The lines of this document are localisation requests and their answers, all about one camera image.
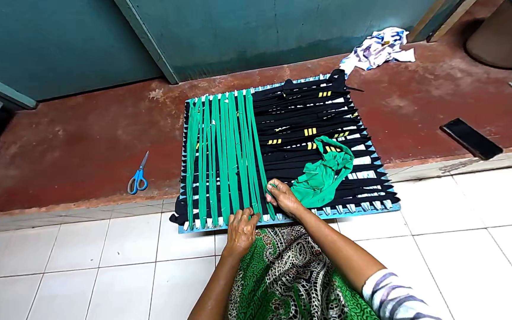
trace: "tiled floor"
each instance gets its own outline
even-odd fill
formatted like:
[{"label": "tiled floor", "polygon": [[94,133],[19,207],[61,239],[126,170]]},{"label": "tiled floor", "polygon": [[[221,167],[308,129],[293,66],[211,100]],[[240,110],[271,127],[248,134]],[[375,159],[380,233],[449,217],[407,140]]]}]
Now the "tiled floor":
[{"label": "tiled floor", "polygon": [[[395,189],[402,211],[331,226],[444,320],[512,319],[512,169]],[[178,235],[158,212],[0,232],[0,319],[185,319],[226,234]]]}]

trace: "patterned skirt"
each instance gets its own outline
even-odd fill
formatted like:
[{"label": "patterned skirt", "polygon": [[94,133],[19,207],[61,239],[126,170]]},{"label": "patterned skirt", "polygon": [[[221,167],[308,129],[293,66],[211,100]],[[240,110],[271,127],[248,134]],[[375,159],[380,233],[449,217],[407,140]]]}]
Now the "patterned skirt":
[{"label": "patterned skirt", "polygon": [[378,319],[305,229],[261,228],[242,259],[230,319]]}]

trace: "black phone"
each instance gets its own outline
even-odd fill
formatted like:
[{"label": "black phone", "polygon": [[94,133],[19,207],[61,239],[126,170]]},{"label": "black phone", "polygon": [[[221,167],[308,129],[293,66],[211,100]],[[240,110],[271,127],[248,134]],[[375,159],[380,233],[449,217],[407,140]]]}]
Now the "black phone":
[{"label": "black phone", "polygon": [[489,160],[503,153],[501,147],[459,118],[440,126],[440,129],[481,160]]}]

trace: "person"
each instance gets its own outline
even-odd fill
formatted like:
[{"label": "person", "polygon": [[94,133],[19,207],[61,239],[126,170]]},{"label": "person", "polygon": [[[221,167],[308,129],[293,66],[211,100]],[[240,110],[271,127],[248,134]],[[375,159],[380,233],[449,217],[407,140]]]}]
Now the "person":
[{"label": "person", "polygon": [[272,179],[267,189],[266,200],[299,225],[256,229],[252,208],[230,215],[228,242],[189,319],[439,319],[288,185]]}]

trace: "weaving loom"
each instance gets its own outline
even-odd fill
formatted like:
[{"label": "weaving loom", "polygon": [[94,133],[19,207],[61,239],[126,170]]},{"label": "weaving loom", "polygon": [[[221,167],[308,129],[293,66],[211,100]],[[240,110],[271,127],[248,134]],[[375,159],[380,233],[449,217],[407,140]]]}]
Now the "weaving loom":
[{"label": "weaving loom", "polygon": [[[188,100],[181,193],[170,217],[179,233],[224,229],[230,214],[249,206],[262,213],[258,225],[292,222],[266,203],[266,183],[278,178],[292,187],[305,164],[322,159],[319,137],[347,147],[354,159],[332,200],[309,208],[314,214],[330,219],[399,210],[400,199],[348,89],[353,88],[345,85],[344,72],[335,69],[330,75]],[[324,153],[341,152],[323,145]]]}]

